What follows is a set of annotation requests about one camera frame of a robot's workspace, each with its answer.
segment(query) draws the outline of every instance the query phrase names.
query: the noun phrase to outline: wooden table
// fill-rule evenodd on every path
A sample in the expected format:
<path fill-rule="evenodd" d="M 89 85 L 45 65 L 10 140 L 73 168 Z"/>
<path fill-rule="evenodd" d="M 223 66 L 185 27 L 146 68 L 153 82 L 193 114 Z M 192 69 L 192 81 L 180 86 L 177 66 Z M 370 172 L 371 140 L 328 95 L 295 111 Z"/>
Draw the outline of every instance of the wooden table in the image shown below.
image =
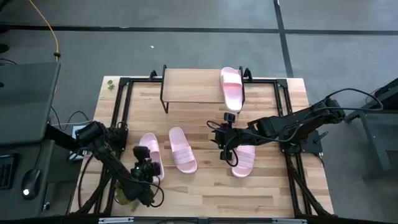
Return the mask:
<path fill-rule="evenodd" d="M 116 90 L 109 90 L 107 82 L 117 86 L 120 77 L 104 77 L 94 119 L 109 126 L 111 123 Z M 303 79 L 288 78 L 293 111 L 308 107 Z M 246 102 L 236 117 L 236 127 L 244 128 L 248 121 L 277 115 L 274 89 L 268 84 L 245 84 Z M 129 137 L 121 161 L 134 167 L 136 158 L 132 148 L 142 135 L 154 133 L 159 140 L 165 168 L 161 187 L 165 200 L 159 208 L 139 205 L 133 213 L 132 206 L 113 203 L 112 214 L 120 216 L 160 217 L 294 217 L 289 190 L 285 158 L 279 145 L 271 142 L 256 147 L 256 161 L 249 177 L 238 179 L 230 166 L 219 160 L 220 150 L 210 139 L 214 138 L 207 120 L 223 121 L 226 107 L 222 103 L 173 103 L 165 114 L 159 100 L 160 83 L 135 83 L 129 109 Z M 169 129 L 180 126 L 186 133 L 198 162 L 196 173 L 182 174 L 175 166 L 169 141 Z M 326 210 L 333 213 L 325 173 L 319 158 L 302 154 L 307 185 Z M 87 168 L 82 185 L 82 201 L 88 199 L 98 185 L 102 164 L 93 159 Z M 108 189 L 103 197 L 103 208 Z M 300 208 L 304 211 L 301 190 L 297 191 Z M 155 203 L 160 202 L 160 194 Z M 77 192 L 72 211 L 77 210 Z"/>

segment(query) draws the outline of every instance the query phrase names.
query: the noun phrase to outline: pink slipper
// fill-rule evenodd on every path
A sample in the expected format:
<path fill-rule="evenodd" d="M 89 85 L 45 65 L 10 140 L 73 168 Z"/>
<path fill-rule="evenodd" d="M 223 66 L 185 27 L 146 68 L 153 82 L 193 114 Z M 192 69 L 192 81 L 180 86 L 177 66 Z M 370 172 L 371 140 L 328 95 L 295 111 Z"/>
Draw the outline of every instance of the pink slipper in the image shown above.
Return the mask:
<path fill-rule="evenodd" d="M 139 141 L 140 146 L 146 146 L 150 150 L 149 156 L 152 162 L 158 162 L 160 164 L 160 175 L 158 178 L 160 181 L 164 179 L 164 168 L 162 158 L 160 156 L 159 143 L 157 142 L 156 136 L 153 133 L 145 134 Z M 158 184 L 158 178 L 154 177 L 154 184 Z"/>
<path fill-rule="evenodd" d="M 238 155 L 238 165 L 232 167 L 232 174 L 235 177 L 247 177 L 253 170 L 254 151 L 256 148 L 254 146 L 238 146 L 236 148 L 236 154 Z"/>
<path fill-rule="evenodd" d="M 231 67 L 225 67 L 221 69 L 220 80 L 227 109 L 235 113 L 241 111 L 243 94 L 239 73 Z"/>
<path fill-rule="evenodd" d="M 169 138 L 177 169 L 184 174 L 194 173 L 198 168 L 197 161 L 182 129 L 180 127 L 170 129 Z"/>

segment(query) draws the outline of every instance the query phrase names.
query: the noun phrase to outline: concrete floor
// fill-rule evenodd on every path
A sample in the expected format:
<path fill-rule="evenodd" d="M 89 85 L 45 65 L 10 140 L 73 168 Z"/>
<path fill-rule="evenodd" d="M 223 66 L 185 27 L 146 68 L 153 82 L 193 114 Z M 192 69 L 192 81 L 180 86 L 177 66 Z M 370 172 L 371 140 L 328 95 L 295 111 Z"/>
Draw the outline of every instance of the concrete floor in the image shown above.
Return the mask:
<path fill-rule="evenodd" d="M 36 0 L 51 24 L 65 26 L 277 29 L 273 0 Z M 280 0 L 286 29 L 397 30 L 394 0 Z M 44 24 L 27 1 L 14 1 L 1 22 Z M 279 34 L 184 32 L 56 32 L 61 74 L 53 107 L 61 122 L 76 110 L 93 117 L 105 75 L 149 75 L 170 68 L 249 67 L 255 77 L 287 77 Z M 397 77 L 396 35 L 287 35 L 294 77 L 304 78 L 311 103 L 344 87 L 371 92 Z M 48 31 L 0 35 L 11 49 L 0 57 L 17 63 L 54 61 Z M 342 93 L 340 105 L 361 106 L 364 96 Z M 83 121 L 76 117 L 73 121 Z M 341 217 L 397 222 L 396 182 L 365 183 L 372 159 L 358 121 L 328 125 L 325 172 L 335 213 Z M 59 208 L 59 213 L 66 210 Z"/>

